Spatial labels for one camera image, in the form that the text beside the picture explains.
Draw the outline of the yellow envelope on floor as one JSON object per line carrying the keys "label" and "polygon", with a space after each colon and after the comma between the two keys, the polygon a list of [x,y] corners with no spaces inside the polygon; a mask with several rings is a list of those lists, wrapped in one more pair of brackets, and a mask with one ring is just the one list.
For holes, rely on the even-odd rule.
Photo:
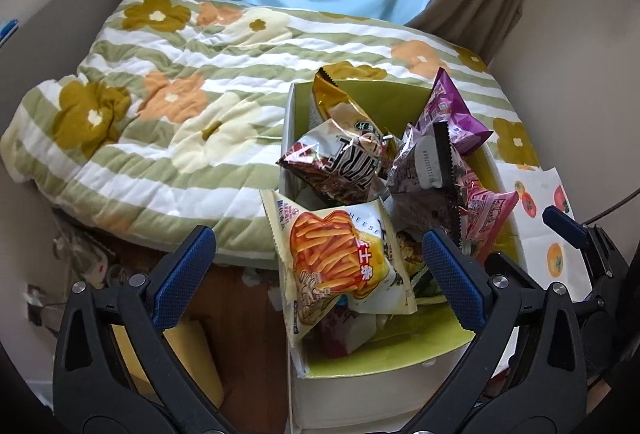
{"label": "yellow envelope on floor", "polygon": [[[134,354],[134,347],[125,328],[113,325],[112,330],[137,391],[144,396],[155,397],[154,388]],[[201,324],[196,320],[182,319],[175,328],[165,330],[163,336],[200,390],[219,407],[224,401],[224,388]]]}

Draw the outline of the purple potato chip bag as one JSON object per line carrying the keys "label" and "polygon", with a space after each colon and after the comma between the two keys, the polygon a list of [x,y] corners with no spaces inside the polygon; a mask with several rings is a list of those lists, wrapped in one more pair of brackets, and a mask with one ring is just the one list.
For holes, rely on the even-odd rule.
{"label": "purple potato chip bag", "polygon": [[430,97],[416,121],[419,131],[431,123],[447,124],[451,144],[466,157],[474,153],[491,136],[492,131],[473,116],[457,87],[444,68],[439,68]]}

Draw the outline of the orange brown snack bag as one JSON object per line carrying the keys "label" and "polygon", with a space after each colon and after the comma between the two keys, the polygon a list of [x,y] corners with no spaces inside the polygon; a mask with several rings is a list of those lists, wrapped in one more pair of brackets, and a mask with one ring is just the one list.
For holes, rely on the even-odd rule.
{"label": "orange brown snack bag", "polygon": [[380,128],[363,108],[335,84],[324,68],[319,68],[311,86],[309,125],[317,126],[327,120],[334,120],[343,128],[355,129],[360,134],[370,133],[376,138],[383,137]]}

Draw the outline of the pink korean snack bag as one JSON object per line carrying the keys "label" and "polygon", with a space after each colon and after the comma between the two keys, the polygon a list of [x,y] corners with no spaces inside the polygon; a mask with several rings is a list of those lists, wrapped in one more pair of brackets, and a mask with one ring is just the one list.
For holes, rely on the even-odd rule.
{"label": "pink korean snack bag", "polygon": [[518,203],[518,193],[498,189],[497,172],[481,149],[467,159],[456,148],[451,152],[461,189],[461,245],[466,255],[483,264]]}

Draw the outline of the white storage bin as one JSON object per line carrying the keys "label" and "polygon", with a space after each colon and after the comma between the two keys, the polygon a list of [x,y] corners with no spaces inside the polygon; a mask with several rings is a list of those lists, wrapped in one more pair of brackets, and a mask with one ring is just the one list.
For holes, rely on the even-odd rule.
{"label": "white storage bin", "polygon": [[444,383],[464,346],[419,365],[337,379],[288,384],[288,433],[392,432],[401,428]]}

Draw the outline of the dark red chip bag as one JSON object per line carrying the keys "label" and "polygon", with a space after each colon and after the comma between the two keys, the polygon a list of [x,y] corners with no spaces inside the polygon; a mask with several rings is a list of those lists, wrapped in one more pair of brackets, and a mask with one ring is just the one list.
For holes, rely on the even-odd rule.
{"label": "dark red chip bag", "polygon": [[367,119],[329,119],[295,141],[278,164],[325,200],[351,205],[370,200],[374,178],[388,159],[390,136]]}

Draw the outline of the grey patterned potato chip bag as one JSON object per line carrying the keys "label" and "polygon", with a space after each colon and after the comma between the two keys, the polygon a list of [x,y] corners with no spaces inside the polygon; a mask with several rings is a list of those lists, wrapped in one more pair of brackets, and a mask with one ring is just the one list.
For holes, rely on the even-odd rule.
{"label": "grey patterned potato chip bag", "polygon": [[430,269],[423,258],[422,243],[416,241],[410,233],[401,231],[396,233],[402,261],[410,279],[416,304],[437,305],[444,304],[446,297],[442,294]]}

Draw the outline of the blue white small object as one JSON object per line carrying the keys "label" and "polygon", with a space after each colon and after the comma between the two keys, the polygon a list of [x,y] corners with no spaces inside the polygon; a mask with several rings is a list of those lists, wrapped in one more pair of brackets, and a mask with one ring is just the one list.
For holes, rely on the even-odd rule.
{"label": "blue white small object", "polygon": [[0,46],[3,46],[4,43],[17,31],[17,29],[18,29],[17,19],[1,21],[0,22]]}

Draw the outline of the orange cream cheese snack bag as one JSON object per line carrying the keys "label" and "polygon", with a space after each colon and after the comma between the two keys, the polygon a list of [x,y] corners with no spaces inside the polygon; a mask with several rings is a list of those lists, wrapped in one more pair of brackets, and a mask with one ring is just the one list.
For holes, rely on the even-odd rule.
{"label": "orange cream cheese snack bag", "polygon": [[312,211],[273,190],[260,197],[279,258],[288,344],[299,344],[341,297],[367,315],[418,310],[380,199]]}

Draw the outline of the floral striped quilt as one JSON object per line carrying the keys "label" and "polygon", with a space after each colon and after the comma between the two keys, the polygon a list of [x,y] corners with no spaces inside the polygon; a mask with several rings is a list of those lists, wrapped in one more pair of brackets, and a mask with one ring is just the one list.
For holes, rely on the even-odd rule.
{"label": "floral striped quilt", "polygon": [[213,229],[222,264],[273,269],[262,190],[279,183],[285,103],[319,68],[426,88],[446,70],[497,162],[536,165],[479,56],[377,19],[218,0],[123,0],[77,71],[28,90],[1,139],[18,183],[130,242]]}

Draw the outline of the green cardboard box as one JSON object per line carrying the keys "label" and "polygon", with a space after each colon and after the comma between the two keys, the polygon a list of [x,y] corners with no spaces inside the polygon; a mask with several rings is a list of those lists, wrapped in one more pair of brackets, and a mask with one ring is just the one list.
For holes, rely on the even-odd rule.
{"label": "green cardboard box", "polygon": [[[355,98],[372,119],[399,136],[405,124],[414,123],[426,105],[427,88],[377,82],[376,80],[342,80],[340,86]],[[285,125],[282,151],[308,131],[311,110],[311,82],[294,82],[288,93],[285,110]],[[482,185],[491,191],[502,191],[504,182],[501,169],[512,166],[495,162],[488,145],[472,154],[466,163],[480,178]],[[323,209],[326,204],[310,188],[294,177],[281,171],[280,192],[307,209]],[[383,199],[397,232],[410,232],[418,241],[419,226],[426,231],[426,217],[419,220],[410,216],[409,209],[418,209],[409,203],[408,195],[401,195],[399,205],[388,195]],[[503,251],[525,267],[525,255],[520,234],[516,231],[514,213],[500,229],[492,243],[494,251]],[[471,342],[473,333],[461,328],[450,306],[443,297],[431,298],[427,304],[419,304],[418,311],[408,316],[395,316],[386,321],[378,332],[355,353],[344,357],[330,358],[323,354],[316,333],[309,333],[303,341],[290,350],[296,376],[301,379],[335,379],[399,370],[429,362],[453,352],[460,356],[463,347]]]}

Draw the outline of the purple brown snack bag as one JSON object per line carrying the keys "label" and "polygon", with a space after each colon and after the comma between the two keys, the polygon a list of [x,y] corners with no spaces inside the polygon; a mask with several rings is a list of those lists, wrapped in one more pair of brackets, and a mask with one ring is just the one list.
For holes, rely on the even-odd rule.
{"label": "purple brown snack bag", "polygon": [[412,125],[406,128],[384,201],[398,231],[420,241],[425,232],[442,228],[454,244],[461,244],[461,189],[452,148],[444,122],[431,123],[424,133]]}

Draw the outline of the grey bed headboard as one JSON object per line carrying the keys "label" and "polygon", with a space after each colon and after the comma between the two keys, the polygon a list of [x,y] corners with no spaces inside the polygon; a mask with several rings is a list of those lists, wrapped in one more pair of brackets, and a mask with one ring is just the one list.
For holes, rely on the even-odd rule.
{"label": "grey bed headboard", "polygon": [[26,92],[73,74],[122,0],[50,0],[1,47],[1,127]]}

